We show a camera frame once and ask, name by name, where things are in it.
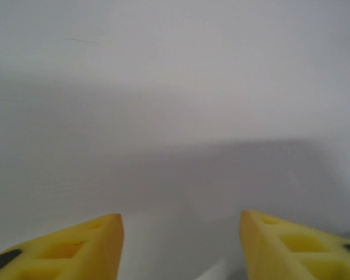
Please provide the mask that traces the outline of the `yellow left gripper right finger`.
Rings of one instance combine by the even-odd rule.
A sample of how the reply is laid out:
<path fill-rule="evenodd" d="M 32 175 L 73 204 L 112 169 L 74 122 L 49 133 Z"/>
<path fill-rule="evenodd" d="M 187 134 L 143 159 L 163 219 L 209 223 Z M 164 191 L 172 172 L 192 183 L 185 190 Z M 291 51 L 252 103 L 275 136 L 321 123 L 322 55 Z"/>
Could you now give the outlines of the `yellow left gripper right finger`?
<path fill-rule="evenodd" d="M 248 279 L 350 279 L 350 240 L 267 213 L 243 210 Z"/>

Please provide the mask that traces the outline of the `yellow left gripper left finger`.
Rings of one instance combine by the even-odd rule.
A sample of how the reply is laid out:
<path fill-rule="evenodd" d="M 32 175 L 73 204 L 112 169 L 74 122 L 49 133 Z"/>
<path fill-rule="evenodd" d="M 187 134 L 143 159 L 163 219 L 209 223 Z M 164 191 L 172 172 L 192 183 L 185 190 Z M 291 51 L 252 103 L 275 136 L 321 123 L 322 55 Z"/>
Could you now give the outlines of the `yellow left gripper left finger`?
<path fill-rule="evenodd" d="M 117 279 L 124 244 L 120 214 L 108 214 L 7 248 L 0 279 Z"/>

